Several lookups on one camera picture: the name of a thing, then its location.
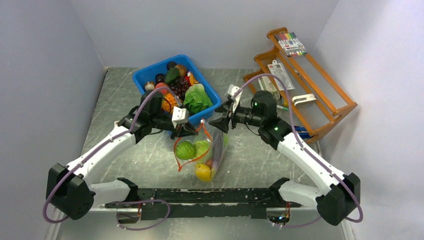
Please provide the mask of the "dark toy grapes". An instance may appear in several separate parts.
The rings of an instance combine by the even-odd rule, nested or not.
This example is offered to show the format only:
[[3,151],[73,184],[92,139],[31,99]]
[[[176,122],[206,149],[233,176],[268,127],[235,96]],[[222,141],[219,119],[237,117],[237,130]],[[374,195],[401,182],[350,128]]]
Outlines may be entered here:
[[185,77],[177,77],[171,84],[170,89],[181,100],[185,99],[186,91],[189,88],[189,82]]

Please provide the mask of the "pink toy peach in bin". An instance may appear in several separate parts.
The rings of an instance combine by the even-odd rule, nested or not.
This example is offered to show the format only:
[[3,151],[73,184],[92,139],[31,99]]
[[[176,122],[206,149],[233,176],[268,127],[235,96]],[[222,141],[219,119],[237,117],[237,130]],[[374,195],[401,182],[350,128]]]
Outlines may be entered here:
[[155,86],[155,89],[159,89],[159,88],[161,88],[160,89],[160,92],[163,94],[163,95],[166,95],[166,94],[168,94],[169,93],[169,90],[168,90],[168,88],[169,88],[169,86],[166,84],[166,83],[164,83],[164,82],[159,82],[159,83],[157,83],[156,84],[156,86]]

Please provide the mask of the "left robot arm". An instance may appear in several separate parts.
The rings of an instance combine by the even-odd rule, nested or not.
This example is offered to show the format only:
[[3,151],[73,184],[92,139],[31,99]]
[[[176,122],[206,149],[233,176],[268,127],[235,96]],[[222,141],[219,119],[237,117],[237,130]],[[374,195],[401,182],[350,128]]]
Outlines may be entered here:
[[92,149],[67,165],[57,163],[50,168],[43,206],[43,217],[47,222],[55,222],[47,216],[48,205],[64,213],[65,219],[78,220],[91,208],[100,205],[115,203],[132,208],[138,203],[139,188],[132,181],[119,177],[95,184],[94,179],[102,168],[151,134],[153,129],[170,132],[171,139],[197,134],[189,122],[189,111],[180,100],[176,101],[172,113],[162,110],[162,100],[163,94],[159,90],[147,91],[140,104],[114,122],[112,131]]

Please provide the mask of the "white toy garlic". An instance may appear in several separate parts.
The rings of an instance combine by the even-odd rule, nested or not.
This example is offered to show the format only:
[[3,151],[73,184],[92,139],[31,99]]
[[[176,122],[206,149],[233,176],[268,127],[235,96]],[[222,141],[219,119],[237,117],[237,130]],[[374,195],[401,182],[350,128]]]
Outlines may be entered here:
[[147,82],[144,85],[144,90],[147,91],[153,91],[156,88],[156,84],[152,81]]

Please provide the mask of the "wooden rack shelf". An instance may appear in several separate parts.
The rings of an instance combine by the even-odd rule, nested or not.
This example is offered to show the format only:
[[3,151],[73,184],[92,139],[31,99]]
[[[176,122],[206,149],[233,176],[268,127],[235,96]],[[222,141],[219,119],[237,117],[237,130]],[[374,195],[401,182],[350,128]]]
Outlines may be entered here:
[[[275,35],[285,33],[289,33],[285,27],[273,29],[267,33],[267,38],[273,42],[272,49],[254,57],[259,70],[245,75],[243,80],[247,82],[257,75],[269,74],[268,65],[273,60],[282,63],[295,89],[289,90],[289,96],[286,96],[282,90],[279,94],[293,108],[293,113],[311,136],[307,142],[314,143],[328,134],[357,106],[357,103],[308,52],[305,55],[287,57],[274,38]],[[294,106],[292,97],[305,94],[314,94],[316,101]]]

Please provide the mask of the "red toy pepper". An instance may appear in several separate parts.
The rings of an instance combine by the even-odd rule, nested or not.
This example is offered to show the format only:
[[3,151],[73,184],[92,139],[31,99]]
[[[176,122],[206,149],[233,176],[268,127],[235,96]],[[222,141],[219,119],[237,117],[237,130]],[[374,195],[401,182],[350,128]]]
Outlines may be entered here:
[[191,86],[191,81],[190,81],[190,77],[189,76],[186,75],[184,77],[184,81],[185,81],[185,83],[184,83],[185,85]]

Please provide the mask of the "orange textured toy fruit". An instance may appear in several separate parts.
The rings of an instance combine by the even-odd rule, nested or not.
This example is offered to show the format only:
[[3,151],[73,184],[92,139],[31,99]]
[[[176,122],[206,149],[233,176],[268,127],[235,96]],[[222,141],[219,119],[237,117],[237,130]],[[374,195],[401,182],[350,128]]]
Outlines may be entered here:
[[172,114],[174,107],[178,107],[178,102],[171,93],[167,93],[162,98],[161,109],[169,114]]

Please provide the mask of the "coloured marker pen pack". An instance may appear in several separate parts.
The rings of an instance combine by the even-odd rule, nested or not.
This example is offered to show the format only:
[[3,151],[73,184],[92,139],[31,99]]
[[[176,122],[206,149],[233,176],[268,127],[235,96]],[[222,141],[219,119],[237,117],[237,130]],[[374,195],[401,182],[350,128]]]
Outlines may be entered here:
[[299,41],[294,32],[280,33],[274,36],[288,58],[306,55],[305,46]]

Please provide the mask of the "green toy lettuce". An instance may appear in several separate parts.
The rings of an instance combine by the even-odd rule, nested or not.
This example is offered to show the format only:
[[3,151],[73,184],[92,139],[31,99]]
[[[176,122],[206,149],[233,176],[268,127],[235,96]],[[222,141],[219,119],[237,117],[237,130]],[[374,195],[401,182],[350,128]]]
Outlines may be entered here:
[[183,104],[191,115],[198,114],[213,106],[211,98],[201,83],[194,84],[188,88]]

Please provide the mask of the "white stapler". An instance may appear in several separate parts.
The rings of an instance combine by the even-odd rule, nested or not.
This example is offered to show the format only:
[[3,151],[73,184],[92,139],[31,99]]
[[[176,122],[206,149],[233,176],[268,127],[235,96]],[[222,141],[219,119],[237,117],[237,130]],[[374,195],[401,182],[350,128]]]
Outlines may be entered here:
[[291,101],[294,106],[301,106],[314,103],[317,100],[313,93],[297,95],[292,97]]

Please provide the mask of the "green capped marker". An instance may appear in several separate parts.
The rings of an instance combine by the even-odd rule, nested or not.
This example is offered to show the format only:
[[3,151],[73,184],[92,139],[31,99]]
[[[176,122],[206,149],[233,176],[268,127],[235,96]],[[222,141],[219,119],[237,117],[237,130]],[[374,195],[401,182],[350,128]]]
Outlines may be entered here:
[[283,105],[277,105],[276,106],[278,109],[284,110],[284,111],[289,111],[289,108]]

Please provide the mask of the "green toy cabbage front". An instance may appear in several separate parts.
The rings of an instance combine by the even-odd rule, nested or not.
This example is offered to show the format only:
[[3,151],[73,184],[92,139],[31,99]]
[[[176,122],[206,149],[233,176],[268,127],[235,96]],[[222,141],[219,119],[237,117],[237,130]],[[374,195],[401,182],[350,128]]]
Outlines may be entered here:
[[191,141],[186,140],[176,146],[174,153],[180,160],[190,160],[196,156],[196,148]]

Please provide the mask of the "blue plastic bin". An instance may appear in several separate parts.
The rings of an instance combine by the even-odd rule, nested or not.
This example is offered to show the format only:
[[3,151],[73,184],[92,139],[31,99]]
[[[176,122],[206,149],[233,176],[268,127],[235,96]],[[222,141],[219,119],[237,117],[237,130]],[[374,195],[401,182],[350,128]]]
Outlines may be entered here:
[[184,54],[137,70],[132,79],[141,94],[167,85],[186,105],[193,125],[210,118],[221,104],[218,93]]

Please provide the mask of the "dark green toy avocado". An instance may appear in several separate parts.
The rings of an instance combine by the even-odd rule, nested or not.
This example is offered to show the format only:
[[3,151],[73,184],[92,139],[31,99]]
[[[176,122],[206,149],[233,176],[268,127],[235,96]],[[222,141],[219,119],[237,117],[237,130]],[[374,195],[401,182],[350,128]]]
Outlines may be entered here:
[[169,85],[180,76],[180,70],[176,67],[170,68],[164,77],[164,83]]

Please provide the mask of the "purple toy eggplant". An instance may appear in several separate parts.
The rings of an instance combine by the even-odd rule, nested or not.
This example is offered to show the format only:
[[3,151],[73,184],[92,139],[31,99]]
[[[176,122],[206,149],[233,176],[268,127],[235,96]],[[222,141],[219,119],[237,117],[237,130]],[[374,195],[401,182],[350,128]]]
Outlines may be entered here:
[[216,130],[213,134],[213,148],[212,148],[212,167],[211,170],[215,174],[221,165],[225,150],[225,134]]

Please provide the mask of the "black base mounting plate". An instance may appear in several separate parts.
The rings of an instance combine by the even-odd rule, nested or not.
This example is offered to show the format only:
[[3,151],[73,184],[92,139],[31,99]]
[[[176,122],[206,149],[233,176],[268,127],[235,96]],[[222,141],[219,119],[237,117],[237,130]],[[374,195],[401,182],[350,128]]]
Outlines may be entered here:
[[285,211],[298,208],[298,203],[287,203],[274,188],[140,188],[137,201],[142,204],[107,203],[106,209],[124,213],[140,210],[142,220],[203,217],[250,217],[267,219],[272,209]]

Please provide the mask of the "yellow toy mango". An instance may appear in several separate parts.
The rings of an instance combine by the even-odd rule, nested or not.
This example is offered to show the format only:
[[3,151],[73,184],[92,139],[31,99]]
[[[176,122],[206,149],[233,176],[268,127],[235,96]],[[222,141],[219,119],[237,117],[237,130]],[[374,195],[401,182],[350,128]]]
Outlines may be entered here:
[[196,164],[194,174],[200,181],[210,182],[212,180],[212,170],[206,164]]

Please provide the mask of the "dark purple round fruit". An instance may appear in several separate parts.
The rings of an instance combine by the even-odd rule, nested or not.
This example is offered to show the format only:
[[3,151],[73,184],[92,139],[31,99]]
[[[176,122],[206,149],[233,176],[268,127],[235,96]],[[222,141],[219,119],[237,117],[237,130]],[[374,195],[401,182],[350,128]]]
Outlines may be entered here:
[[174,61],[169,61],[169,62],[166,64],[166,69],[169,71],[170,69],[174,68],[176,65],[177,65],[177,63],[176,63],[176,62],[174,62]]

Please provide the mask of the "red toy peach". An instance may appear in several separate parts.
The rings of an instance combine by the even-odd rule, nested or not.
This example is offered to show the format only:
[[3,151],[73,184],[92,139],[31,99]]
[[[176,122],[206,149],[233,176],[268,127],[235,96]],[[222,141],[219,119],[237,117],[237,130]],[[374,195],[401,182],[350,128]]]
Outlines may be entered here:
[[205,165],[206,166],[208,166],[210,169],[212,169],[212,167],[213,167],[213,159],[211,158],[211,159],[208,159],[206,162],[205,162]]

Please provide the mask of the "white box on shelf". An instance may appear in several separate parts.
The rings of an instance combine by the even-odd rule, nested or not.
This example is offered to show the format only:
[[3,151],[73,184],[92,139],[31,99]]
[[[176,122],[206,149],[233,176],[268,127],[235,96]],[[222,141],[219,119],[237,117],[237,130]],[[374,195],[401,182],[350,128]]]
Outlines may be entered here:
[[260,89],[263,91],[270,92],[275,100],[279,100],[281,98],[279,91],[267,76],[258,78],[258,83]]

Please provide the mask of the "blue stapler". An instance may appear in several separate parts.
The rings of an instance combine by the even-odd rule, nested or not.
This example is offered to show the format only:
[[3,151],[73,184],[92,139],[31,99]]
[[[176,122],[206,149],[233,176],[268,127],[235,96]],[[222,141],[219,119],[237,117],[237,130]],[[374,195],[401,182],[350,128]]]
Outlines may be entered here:
[[295,131],[298,133],[298,135],[302,138],[302,139],[308,139],[311,138],[309,132],[306,130],[305,127],[302,126],[295,126],[294,127]]

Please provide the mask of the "clear zip top bag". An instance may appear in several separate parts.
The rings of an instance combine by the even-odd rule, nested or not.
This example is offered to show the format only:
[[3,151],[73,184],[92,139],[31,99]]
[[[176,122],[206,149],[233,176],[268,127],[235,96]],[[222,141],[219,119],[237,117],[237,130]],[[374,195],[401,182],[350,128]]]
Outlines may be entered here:
[[173,146],[177,171],[192,168],[202,182],[215,178],[227,152],[229,139],[226,133],[210,126],[204,119],[196,129],[198,135],[178,138]]

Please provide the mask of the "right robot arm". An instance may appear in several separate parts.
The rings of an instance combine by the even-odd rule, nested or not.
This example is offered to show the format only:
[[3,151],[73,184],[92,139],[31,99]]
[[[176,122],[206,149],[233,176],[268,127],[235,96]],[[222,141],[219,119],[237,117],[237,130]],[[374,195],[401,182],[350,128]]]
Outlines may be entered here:
[[237,124],[257,127],[263,142],[290,158],[315,183],[316,186],[311,187],[284,180],[270,193],[270,202],[275,207],[293,202],[314,208],[332,226],[339,225],[355,209],[360,209],[360,178],[331,166],[305,143],[292,126],[278,116],[277,103],[270,92],[257,91],[250,107],[242,107],[228,96],[215,112],[222,115],[209,121],[211,126],[224,133]]

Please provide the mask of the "packaged item on shelf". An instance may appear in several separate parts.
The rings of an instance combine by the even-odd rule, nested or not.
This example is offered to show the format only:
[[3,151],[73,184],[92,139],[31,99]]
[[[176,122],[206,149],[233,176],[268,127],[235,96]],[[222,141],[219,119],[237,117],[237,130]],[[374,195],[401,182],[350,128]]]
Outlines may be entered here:
[[282,80],[283,84],[280,83],[280,81],[276,80],[275,83],[277,85],[277,88],[280,91],[284,90],[284,86],[287,90],[294,90],[295,87],[286,71],[282,63],[278,62],[276,59],[272,61],[271,64],[268,64],[268,69],[270,73],[274,76],[277,76],[279,79]]

